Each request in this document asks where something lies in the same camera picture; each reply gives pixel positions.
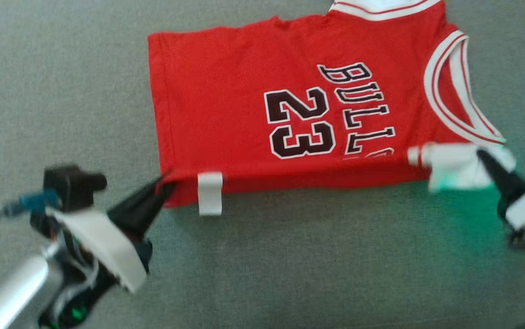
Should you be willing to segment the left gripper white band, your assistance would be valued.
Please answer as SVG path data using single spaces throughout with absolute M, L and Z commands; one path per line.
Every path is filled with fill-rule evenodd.
M 63 227 L 95 256 L 120 286 L 137 293 L 147 279 L 147 270 L 132 241 L 125 235 L 142 239 L 171 197 L 174 183 L 160 176 L 127 196 L 107 213 L 89 207 L 62 212 L 51 207 L 46 214 Z

